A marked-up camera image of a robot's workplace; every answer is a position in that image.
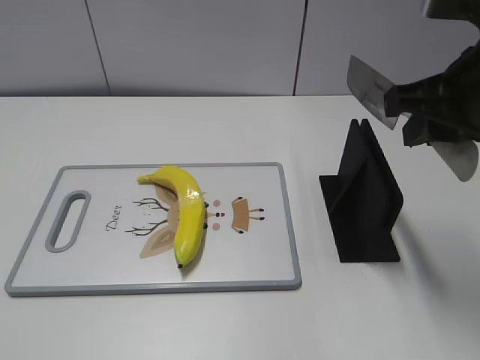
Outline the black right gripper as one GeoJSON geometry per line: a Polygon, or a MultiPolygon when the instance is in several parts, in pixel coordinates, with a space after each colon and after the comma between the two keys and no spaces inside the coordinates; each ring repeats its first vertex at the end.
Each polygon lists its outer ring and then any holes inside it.
{"type": "MultiPolygon", "coordinates": [[[[430,19],[464,21],[479,29],[479,1],[424,1],[422,15],[430,19]]],[[[479,142],[479,108],[461,110],[450,118],[445,86],[467,90],[479,87],[479,41],[469,46],[445,72],[403,85],[384,95],[385,115],[409,115],[402,128],[403,144],[479,142]]]]}

